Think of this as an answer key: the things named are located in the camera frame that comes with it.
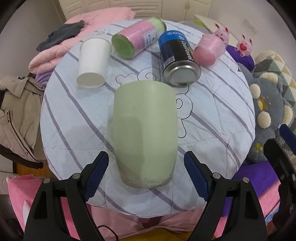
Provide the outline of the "light green plastic cup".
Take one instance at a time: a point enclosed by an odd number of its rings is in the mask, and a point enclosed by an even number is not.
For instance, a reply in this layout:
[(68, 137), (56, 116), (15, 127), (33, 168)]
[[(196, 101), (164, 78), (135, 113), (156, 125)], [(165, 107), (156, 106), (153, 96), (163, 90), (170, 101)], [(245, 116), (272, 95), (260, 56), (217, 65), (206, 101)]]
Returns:
[(113, 147), (121, 180), (134, 188), (154, 188), (172, 179), (178, 149), (174, 90), (141, 80), (119, 87), (113, 104)]

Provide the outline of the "grey plush toy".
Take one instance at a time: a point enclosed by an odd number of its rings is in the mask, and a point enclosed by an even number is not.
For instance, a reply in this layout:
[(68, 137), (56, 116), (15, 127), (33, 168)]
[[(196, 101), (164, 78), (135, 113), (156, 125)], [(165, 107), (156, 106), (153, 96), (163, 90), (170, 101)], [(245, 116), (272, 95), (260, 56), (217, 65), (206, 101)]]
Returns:
[(295, 114), (282, 96), (283, 80), (278, 74), (264, 72), (254, 76), (241, 63), (238, 66), (247, 80), (255, 111), (255, 139), (247, 157), (255, 163), (265, 162), (264, 144), (276, 137), (282, 124), (290, 126)]

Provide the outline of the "small pink plastic cup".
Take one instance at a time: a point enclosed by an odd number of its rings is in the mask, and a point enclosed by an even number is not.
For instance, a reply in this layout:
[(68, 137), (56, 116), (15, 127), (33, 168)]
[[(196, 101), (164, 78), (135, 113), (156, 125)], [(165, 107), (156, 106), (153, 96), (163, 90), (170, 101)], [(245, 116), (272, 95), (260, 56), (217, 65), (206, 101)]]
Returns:
[(202, 67), (210, 67), (224, 54), (224, 42), (214, 34), (205, 34), (193, 51), (194, 60)]

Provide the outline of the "pink bed sheet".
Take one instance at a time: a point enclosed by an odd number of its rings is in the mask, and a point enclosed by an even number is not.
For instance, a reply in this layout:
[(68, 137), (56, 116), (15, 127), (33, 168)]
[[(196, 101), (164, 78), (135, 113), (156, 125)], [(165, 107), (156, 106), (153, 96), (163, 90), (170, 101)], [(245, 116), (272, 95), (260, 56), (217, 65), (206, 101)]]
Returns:
[[(264, 216), (268, 216), (280, 200), (280, 181), (277, 177), (271, 181), (256, 181), (251, 177), (250, 181), (259, 197)], [(6, 183), (13, 211), (21, 228), (25, 228), (42, 180), (33, 175), (24, 175), (8, 177)], [(199, 208), (155, 218), (139, 218), (91, 204), (87, 204), (87, 207), (106, 240), (114, 240), (116, 235), (120, 240), (185, 240), (200, 219), (205, 205), (206, 203), (202, 202)]]

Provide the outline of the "white paper cup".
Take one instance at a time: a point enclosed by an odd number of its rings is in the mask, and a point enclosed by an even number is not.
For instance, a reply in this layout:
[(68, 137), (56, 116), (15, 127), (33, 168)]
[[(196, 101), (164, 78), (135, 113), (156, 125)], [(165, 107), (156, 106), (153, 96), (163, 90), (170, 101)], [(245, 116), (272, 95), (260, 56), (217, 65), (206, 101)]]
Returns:
[(85, 40), (80, 47), (77, 84), (85, 88), (103, 86), (112, 51), (112, 45), (106, 39)]

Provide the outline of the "grey green pillow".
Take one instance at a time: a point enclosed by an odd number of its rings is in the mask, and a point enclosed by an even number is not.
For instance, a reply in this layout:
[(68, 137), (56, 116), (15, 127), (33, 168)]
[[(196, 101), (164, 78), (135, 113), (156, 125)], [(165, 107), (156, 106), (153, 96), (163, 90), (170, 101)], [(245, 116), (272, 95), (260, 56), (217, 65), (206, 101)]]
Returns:
[(181, 21), (180, 23), (183, 25), (189, 26), (191, 28), (200, 30), (201, 32), (205, 32), (205, 33), (209, 32), (202, 21)]

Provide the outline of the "blue black metal can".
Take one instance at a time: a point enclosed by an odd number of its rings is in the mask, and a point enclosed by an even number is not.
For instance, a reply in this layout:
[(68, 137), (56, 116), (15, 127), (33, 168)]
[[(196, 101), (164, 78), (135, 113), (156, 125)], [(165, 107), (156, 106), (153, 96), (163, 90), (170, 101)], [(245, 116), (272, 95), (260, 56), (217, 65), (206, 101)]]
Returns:
[(193, 50), (185, 35), (177, 30), (165, 31), (159, 37), (165, 83), (185, 87), (201, 77), (201, 67), (195, 62)]

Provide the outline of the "pink pig plush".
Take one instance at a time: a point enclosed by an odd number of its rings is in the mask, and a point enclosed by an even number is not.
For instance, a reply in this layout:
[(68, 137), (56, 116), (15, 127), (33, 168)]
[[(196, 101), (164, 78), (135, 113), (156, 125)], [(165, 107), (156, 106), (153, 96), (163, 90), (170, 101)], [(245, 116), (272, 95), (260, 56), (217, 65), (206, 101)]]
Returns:
[(227, 27), (221, 27), (218, 23), (214, 23), (217, 30), (213, 33), (216, 37), (220, 38), (224, 45), (227, 47), (229, 44), (229, 30)]
[(252, 48), (252, 39), (248, 39), (244, 34), (242, 34), (242, 40), (237, 43), (235, 51), (239, 52), (241, 57), (247, 57), (250, 55)]

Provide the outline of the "pink green cylindrical canister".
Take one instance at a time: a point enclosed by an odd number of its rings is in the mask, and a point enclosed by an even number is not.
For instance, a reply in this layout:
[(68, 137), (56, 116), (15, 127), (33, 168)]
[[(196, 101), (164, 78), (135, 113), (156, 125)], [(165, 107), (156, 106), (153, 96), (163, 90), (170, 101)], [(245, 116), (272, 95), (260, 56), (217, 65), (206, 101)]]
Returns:
[(153, 17), (124, 27), (112, 36), (111, 42), (119, 57), (132, 59), (154, 44), (166, 30), (165, 22), (161, 18)]

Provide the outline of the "cream white wardrobe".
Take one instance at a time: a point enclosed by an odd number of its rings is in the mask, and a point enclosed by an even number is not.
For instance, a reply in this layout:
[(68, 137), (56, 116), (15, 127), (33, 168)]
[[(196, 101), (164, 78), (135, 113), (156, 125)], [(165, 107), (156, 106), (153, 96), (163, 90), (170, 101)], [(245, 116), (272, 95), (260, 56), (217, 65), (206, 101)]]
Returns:
[(137, 18), (157, 16), (169, 21), (191, 21), (195, 15), (208, 16), (212, 2), (162, 0), (65, 0), (58, 1), (66, 19), (77, 14), (112, 7), (129, 7)]

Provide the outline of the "beige jacket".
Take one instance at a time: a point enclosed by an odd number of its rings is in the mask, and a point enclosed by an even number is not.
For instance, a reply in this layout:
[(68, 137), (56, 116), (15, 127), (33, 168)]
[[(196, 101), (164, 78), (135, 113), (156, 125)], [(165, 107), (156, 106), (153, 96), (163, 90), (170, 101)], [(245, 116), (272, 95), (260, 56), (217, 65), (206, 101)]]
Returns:
[(31, 77), (1, 79), (1, 156), (28, 168), (47, 161), (40, 131), (44, 92)]

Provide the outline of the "left pink pig plush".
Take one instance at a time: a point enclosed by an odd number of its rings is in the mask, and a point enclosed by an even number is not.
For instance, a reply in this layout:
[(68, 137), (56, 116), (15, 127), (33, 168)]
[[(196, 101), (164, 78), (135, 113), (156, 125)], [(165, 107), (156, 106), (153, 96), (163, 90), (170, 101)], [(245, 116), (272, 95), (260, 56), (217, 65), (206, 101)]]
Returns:
[(227, 47), (229, 44), (229, 30), (227, 27), (221, 27), (218, 23), (214, 23), (217, 30), (213, 33), (216, 37), (220, 38), (224, 45)]

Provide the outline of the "folded pink blanket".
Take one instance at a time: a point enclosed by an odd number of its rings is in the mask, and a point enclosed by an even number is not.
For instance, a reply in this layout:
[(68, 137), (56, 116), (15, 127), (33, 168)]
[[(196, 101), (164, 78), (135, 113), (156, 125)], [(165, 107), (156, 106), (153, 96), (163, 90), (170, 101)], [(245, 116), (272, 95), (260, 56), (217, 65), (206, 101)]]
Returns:
[(89, 33), (117, 22), (132, 20), (134, 17), (135, 12), (131, 8), (116, 7), (99, 9), (70, 18), (66, 21), (67, 24), (83, 20), (84, 28), (76, 37), (64, 40), (62, 43), (37, 54), (29, 64), (29, 71), (33, 74), (42, 74), (54, 70), (63, 56)]

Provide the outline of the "white bedside table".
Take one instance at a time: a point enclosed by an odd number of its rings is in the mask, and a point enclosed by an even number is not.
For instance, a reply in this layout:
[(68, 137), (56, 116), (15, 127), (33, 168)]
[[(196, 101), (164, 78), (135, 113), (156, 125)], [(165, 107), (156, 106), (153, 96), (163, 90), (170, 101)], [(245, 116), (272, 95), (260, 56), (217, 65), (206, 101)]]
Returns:
[(202, 27), (205, 27), (210, 33), (214, 33), (218, 29), (216, 24), (221, 28), (223, 27), (223, 25), (217, 22), (216, 20), (197, 14), (194, 15), (194, 22)]

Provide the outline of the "purple blanket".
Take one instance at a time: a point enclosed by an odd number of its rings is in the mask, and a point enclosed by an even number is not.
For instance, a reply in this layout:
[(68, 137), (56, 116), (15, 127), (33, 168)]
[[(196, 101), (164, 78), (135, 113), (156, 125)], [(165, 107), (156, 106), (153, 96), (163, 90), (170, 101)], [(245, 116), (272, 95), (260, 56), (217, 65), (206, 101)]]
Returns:
[[(226, 50), (238, 64), (241, 63), (252, 73), (252, 70), (254, 69), (252, 57), (241, 57), (240, 53), (235, 51), (233, 46), (227, 46)], [(258, 196), (262, 196), (262, 194), (272, 187), (278, 179), (267, 160), (265, 162), (255, 163), (250, 161), (248, 157), (245, 159), (237, 173), (234, 174), (233, 180), (240, 180), (243, 177), (248, 177), (250, 179)]]

